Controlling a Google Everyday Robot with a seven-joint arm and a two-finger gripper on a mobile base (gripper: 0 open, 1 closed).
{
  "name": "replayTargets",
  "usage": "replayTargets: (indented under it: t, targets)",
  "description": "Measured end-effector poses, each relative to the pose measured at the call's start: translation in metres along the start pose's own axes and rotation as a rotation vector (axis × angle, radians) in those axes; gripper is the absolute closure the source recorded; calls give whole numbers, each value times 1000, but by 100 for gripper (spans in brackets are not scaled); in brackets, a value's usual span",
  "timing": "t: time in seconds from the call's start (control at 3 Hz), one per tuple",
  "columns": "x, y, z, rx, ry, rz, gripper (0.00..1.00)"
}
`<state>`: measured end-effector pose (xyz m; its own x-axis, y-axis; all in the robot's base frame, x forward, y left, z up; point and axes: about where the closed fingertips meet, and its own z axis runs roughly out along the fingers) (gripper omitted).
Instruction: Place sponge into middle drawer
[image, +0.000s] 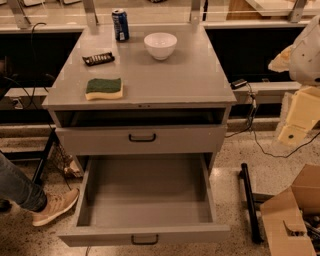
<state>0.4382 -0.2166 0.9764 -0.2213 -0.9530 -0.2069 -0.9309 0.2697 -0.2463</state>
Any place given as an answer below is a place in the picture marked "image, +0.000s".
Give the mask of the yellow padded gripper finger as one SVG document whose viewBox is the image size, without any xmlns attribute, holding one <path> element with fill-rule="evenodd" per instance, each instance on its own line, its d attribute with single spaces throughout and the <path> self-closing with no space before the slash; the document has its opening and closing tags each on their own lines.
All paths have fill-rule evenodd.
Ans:
<svg viewBox="0 0 320 256">
<path fill-rule="evenodd" d="M 278 140 L 285 145 L 298 145 L 320 121 L 320 89 L 307 86 L 289 98 L 290 107 Z"/>
</svg>

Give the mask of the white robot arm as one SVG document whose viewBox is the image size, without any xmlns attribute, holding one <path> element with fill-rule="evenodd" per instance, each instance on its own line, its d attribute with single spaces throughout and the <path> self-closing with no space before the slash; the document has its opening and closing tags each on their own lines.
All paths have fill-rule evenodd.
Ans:
<svg viewBox="0 0 320 256">
<path fill-rule="evenodd" d="M 320 121 L 320 15 L 311 19 L 294 40 L 268 65 L 275 72 L 288 71 L 301 87 L 282 103 L 278 140 L 297 145 Z"/>
</svg>

